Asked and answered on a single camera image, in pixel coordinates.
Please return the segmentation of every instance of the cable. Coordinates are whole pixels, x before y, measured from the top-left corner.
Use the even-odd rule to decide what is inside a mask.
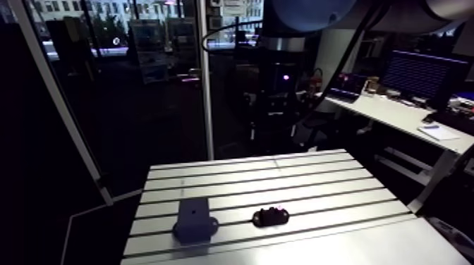
[[[237,23],[237,24],[234,23],[234,24],[227,25],[225,27],[220,27],[217,30],[213,30],[213,31],[207,33],[204,37],[202,37],[201,47],[202,47],[203,50],[207,51],[209,54],[225,54],[225,53],[223,53],[223,51],[212,51],[212,50],[208,49],[205,45],[206,39],[208,37],[210,37],[211,35],[213,35],[215,33],[218,33],[219,31],[222,31],[222,30],[227,30],[228,28],[240,27],[242,25],[258,24],[258,23],[262,23],[262,22],[263,22],[263,20],[255,20],[255,21],[240,22],[240,23]]]

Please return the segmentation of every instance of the window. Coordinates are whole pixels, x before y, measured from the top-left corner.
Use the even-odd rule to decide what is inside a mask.
[[[105,6],[105,13],[110,14],[110,4],[104,3],[104,6]]]
[[[77,1],[73,1],[73,8],[74,8],[74,11],[79,11],[80,10],[79,3]]]
[[[63,1],[63,8],[64,11],[71,11],[71,9],[69,8],[69,3],[67,1]]]
[[[48,11],[48,12],[52,12],[52,11],[53,11],[53,7],[51,6],[51,2],[50,2],[50,1],[45,1],[44,5],[46,6],[46,11]]]
[[[43,6],[40,2],[35,2],[35,8],[38,10],[38,12],[43,12]]]
[[[97,10],[97,12],[100,14],[100,13],[103,13],[104,11],[102,10],[102,5],[100,3],[95,3],[95,9]]]
[[[52,1],[52,3],[53,3],[53,9],[54,9],[55,11],[59,11],[58,1]]]
[[[87,7],[87,11],[92,11],[92,4],[90,3],[90,1],[86,1],[85,6]]]

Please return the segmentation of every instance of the paper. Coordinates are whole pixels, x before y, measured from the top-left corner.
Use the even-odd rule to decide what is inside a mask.
[[[459,138],[458,135],[455,135],[452,132],[449,132],[448,130],[439,127],[438,125],[421,126],[418,129],[439,141]]]

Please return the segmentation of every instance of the monitor screen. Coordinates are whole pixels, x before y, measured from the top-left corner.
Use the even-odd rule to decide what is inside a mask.
[[[449,91],[464,81],[469,68],[466,60],[392,51],[381,84],[410,96],[436,99],[442,95],[448,100]]]

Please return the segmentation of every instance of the white desk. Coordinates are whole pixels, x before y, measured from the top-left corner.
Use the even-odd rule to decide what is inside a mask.
[[[412,178],[425,186],[425,189],[422,191],[420,196],[418,196],[418,198],[413,200],[413,202],[408,205],[408,207],[414,212],[419,210],[419,208],[423,205],[423,202],[431,194],[431,191],[433,191],[433,189],[436,187],[437,183],[444,176],[446,176],[446,174],[454,165],[456,159],[474,144],[473,136],[441,123],[434,122],[433,124],[437,124],[446,130],[451,131],[455,135],[458,135],[459,138],[438,141],[435,138],[420,132],[418,127],[423,124],[421,120],[426,117],[430,111],[406,106],[405,104],[385,99],[379,95],[375,95],[374,97],[360,96],[359,99],[353,103],[348,103],[328,97],[325,100],[349,111],[359,113],[360,115],[365,116],[372,121],[383,123],[408,135],[441,147],[444,150],[443,155],[441,155],[436,164],[431,167],[421,161],[418,161],[417,159],[409,157],[406,154],[390,149],[390,152],[393,152],[394,155],[397,155],[402,159],[406,159],[407,161],[410,161],[415,165],[425,169],[425,171],[423,171],[421,174],[414,174],[400,165],[389,161],[388,159],[384,159],[383,157],[379,158],[382,163],[390,166],[404,175],[407,175],[409,178]]]
[[[430,111],[426,109],[406,106],[393,100],[383,99],[381,96],[366,97],[360,96],[354,103],[348,103],[338,99],[326,98],[337,106],[359,113],[374,121],[383,123],[404,133],[422,139],[442,149],[450,150],[456,154],[464,154],[464,152],[474,144],[474,137],[464,132],[453,129],[441,123],[436,123],[443,128],[458,135],[458,139],[438,141],[418,130],[422,126],[421,120],[426,117]]]
[[[468,264],[342,149],[153,166],[144,190],[122,265]],[[210,242],[171,234],[189,197],[209,198]],[[271,206],[289,222],[256,228],[253,213]]]

